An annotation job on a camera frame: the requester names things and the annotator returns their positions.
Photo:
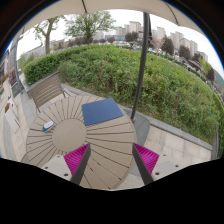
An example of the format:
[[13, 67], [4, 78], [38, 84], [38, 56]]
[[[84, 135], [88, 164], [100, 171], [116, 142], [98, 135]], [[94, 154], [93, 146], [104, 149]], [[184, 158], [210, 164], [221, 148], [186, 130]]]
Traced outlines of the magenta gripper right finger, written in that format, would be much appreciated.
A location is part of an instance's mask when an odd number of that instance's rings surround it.
[[181, 169], [181, 165], [168, 155], [159, 155], [136, 143], [132, 146], [132, 154], [145, 185]]

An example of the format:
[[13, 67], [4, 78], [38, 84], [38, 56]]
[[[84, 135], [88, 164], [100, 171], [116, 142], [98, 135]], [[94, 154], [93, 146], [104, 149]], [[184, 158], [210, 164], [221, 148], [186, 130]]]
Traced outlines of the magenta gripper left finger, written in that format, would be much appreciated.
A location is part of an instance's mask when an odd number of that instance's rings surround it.
[[86, 144], [69, 152], [65, 156], [54, 156], [42, 169], [79, 185], [84, 175], [90, 154], [90, 144]]

